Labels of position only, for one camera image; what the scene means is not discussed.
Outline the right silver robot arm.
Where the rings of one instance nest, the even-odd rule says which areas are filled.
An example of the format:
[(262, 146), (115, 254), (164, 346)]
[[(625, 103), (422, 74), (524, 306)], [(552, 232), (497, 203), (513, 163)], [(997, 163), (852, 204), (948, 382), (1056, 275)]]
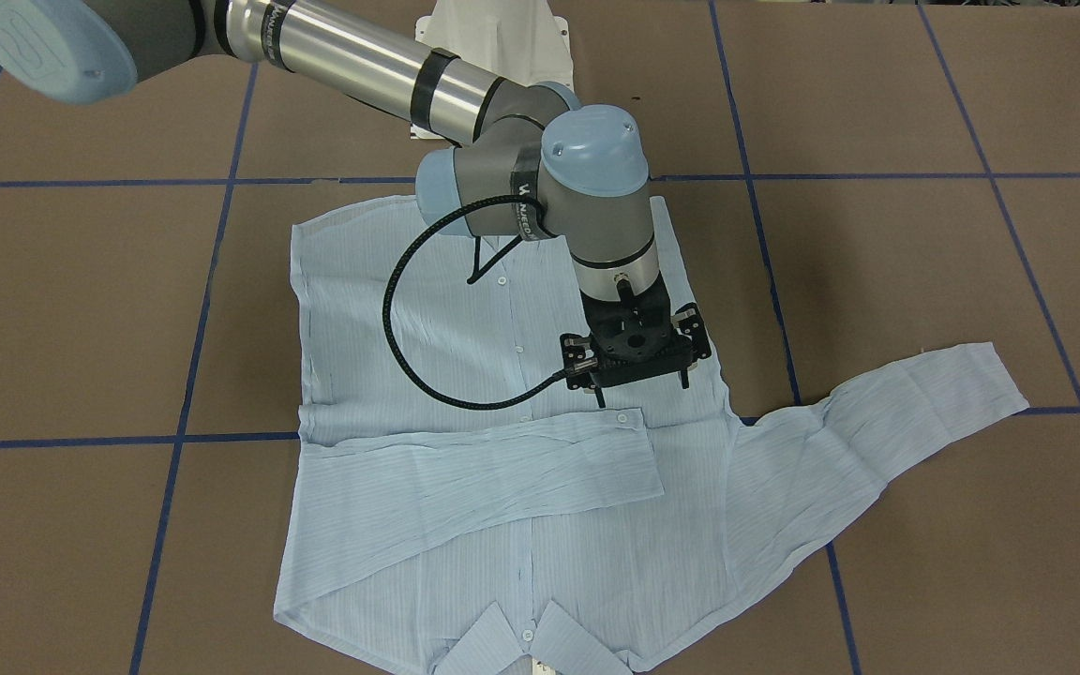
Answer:
[[(523, 85), (325, 1), (0, 1), (1, 68), (54, 102), (104, 102), (213, 54), (303, 75), (449, 141), (417, 170), (426, 229), (399, 257), (381, 310), (387, 349), (429, 397), (491, 411), (558, 382), (600, 395), (673, 373), (689, 388), (711, 357), (696, 303), (671, 306), (642, 134), (622, 108), (582, 104), (558, 82)], [(564, 239), (589, 332), (561, 336), (558, 372), (515, 397), (474, 402), (411, 368), (393, 303), (411, 257), (442, 232), (507, 235), (504, 253)]]

